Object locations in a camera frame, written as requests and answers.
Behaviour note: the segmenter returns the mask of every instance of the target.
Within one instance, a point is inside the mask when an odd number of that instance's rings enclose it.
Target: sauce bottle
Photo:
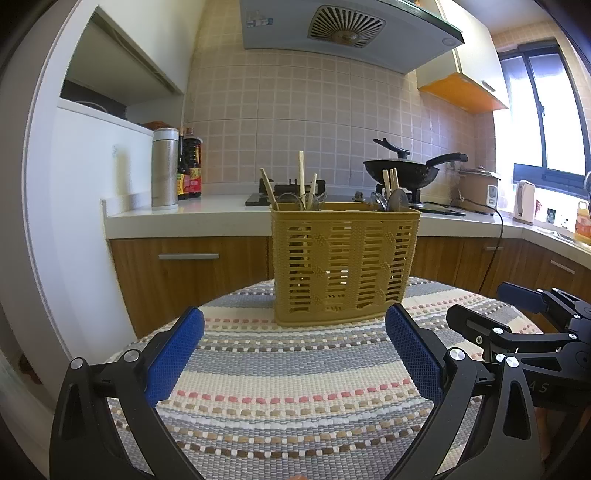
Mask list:
[[[188,198],[188,192],[185,194],[185,188],[189,183],[189,170],[183,157],[183,129],[181,129],[178,135],[177,157],[177,198],[179,201]]]
[[[193,128],[188,127],[183,141],[184,158],[189,168],[190,186],[189,197],[201,196],[201,144],[203,141],[196,137]]]
[[[574,224],[574,238],[579,242],[591,244],[591,218],[588,203],[581,200],[577,208],[577,222]]]

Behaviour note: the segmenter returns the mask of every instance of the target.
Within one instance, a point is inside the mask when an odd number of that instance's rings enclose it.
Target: container on shelf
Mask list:
[[[152,139],[152,210],[178,208],[178,130],[159,128]]]
[[[574,238],[579,242],[591,245],[591,218],[589,216],[589,204],[584,200],[579,202],[577,208],[577,221],[574,224]]]

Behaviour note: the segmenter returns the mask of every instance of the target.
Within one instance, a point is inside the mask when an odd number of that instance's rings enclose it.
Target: window frame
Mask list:
[[[499,61],[514,59],[521,57],[525,64],[527,75],[530,79],[531,87],[534,92],[535,106],[538,113],[538,124],[540,126],[540,140],[542,150],[542,166],[535,167],[532,165],[525,165],[521,163],[515,163],[513,167],[513,182],[517,183],[520,180],[528,180],[534,183],[537,187],[545,188],[547,190],[553,190],[555,192],[565,193],[568,195],[574,195],[583,199],[588,199],[589,194],[583,187],[584,175],[577,175],[574,173],[553,170],[547,167],[546,163],[546,144],[545,144],[545,132],[544,132],[544,114],[543,106],[540,103],[540,97],[538,95],[537,85],[535,84],[534,71],[531,67],[530,58],[537,57],[540,55],[558,54],[564,71],[569,78],[570,86],[573,89],[574,101],[577,105],[577,111],[579,113],[579,123],[581,126],[581,133],[583,135],[583,149],[585,156],[585,172],[591,171],[591,153],[589,148],[589,134],[587,132],[587,122],[585,120],[583,105],[579,92],[575,85],[572,72],[570,71],[569,64],[564,58],[564,54],[558,45],[556,39],[541,40],[532,43],[526,43],[518,45],[517,48],[510,51],[499,52]]]

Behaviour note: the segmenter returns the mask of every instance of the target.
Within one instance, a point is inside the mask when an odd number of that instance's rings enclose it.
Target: cabinet door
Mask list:
[[[267,278],[267,238],[113,239],[129,318],[142,337],[203,303]]]
[[[453,285],[462,253],[462,239],[443,236],[420,236],[410,274]]]
[[[456,47],[460,72],[509,106],[501,62],[488,29],[453,0],[439,2],[446,20],[459,28],[464,37],[464,45]]]
[[[456,287],[477,293],[494,254],[491,269],[486,275],[480,293],[485,297],[496,297],[497,286],[504,281],[511,280],[520,250],[518,239],[502,239],[495,254],[496,242],[496,238],[465,238],[463,240],[462,256],[454,283]]]
[[[577,295],[580,293],[585,275],[586,269],[582,265],[538,245],[523,241],[513,283],[531,289],[557,288]],[[547,333],[556,331],[542,315],[523,313],[542,331]]]
[[[494,252],[494,245],[496,245],[496,241],[493,241],[493,245],[486,244],[484,246],[487,255],[489,252],[491,254]],[[521,255],[521,245],[522,240],[519,238],[504,238],[501,240],[499,250],[491,265],[491,270],[488,272],[488,276],[480,292],[482,295],[494,299],[496,298],[496,289],[501,283],[504,281],[513,282],[517,262]]]
[[[267,279],[275,278],[275,267],[273,266],[273,237],[267,237]]]

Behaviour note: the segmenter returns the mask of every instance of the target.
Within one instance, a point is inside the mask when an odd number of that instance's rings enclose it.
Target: wooden chopstick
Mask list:
[[[311,210],[312,205],[314,203],[314,194],[316,193],[316,178],[318,177],[317,173],[314,173],[312,176],[312,183],[310,184],[310,193],[308,194],[308,201],[306,202],[306,210]]]
[[[392,191],[399,189],[400,185],[398,184],[398,170],[396,168],[390,169],[390,189]]]
[[[269,181],[269,177],[267,177],[267,172],[264,168],[261,168],[261,177],[262,181],[265,183],[265,188],[267,190],[269,202],[271,203],[271,208],[273,208],[273,210],[279,210],[277,206],[277,200],[275,200],[275,194],[273,193],[273,188],[271,187],[271,182]]]
[[[386,187],[386,200],[390,197],[390,179],[388,177],[388,170],[382,170],[382,177],[384,178],[384,187]]]
[[[306,195],[306,184],[304,184],[304,152],[300,150],[300,178],[298,179],[298,185],[300,187],[300,198]]]

